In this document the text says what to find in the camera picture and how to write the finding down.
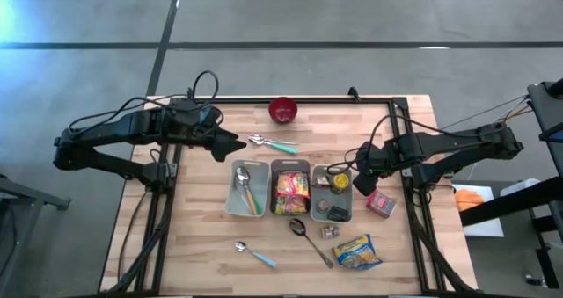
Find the wooden table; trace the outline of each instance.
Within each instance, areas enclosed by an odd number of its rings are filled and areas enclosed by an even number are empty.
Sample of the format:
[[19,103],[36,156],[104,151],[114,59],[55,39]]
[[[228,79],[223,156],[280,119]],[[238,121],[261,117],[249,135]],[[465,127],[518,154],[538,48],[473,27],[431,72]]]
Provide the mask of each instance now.
[[[429,96],[406,96],[414,120],[436,126]],[[276,140],[297,141],[295,158],[318,164],[341,162],[344,153],[369,139],[374,125],[388,114],[386,105],[299,105],[296,120],[281,126],[273,123],[267,105],[216,105],[225,116],[222,127],[246,139],[263,134]],[[422,131],[414,126],[414,131]],[[374,143],[381,146],[392,137],[387,120],[377,131]],[[136,146],[133,160],[150,161],[149,150],[156,145]],[[160,294],[419,294],[413,245],[406,218],[405,199],[398,172],[380,180],[378,188],[398,202],[391,218],[384,220],[365,208],[367,199],[354,192],[354,213],[350,223],[340,226],[340,237],[322,240],[321,224],[308,215],[302,219],[313,242],[329,257],[331,248],[355,236],[370,233],[377,255],[384,261],[368,271],[350,271],[341,266],[332,270],[303,237],[289,230],[289,218],[269,211],[261,219],[225,214],[224,203],[230,183],[230,165],[236,159],[271,163],[288,158],[285,153],[249,143],[246,149],[216,163],[208,151],[183,148],[172,210]],[[101,290],[116,282],[117,261],[133,210],[144,193],[137,181],[125,186],[113,239],[108,253]],[[437,188],[430,204],[438,246],[453,268],[476,288],[472,262],[451,189]],[[136,218],[128,239],[123,271],[135,259],[143,241],[148,199]],[[270,269],[246,253],[236,252],[234,242],[243,240],[252,249],[278,262]],[[151,276],[154,254],[147,274]],[[430,284],[429,255],[425,255]],[[145,284],[150,285],[147,277]]]

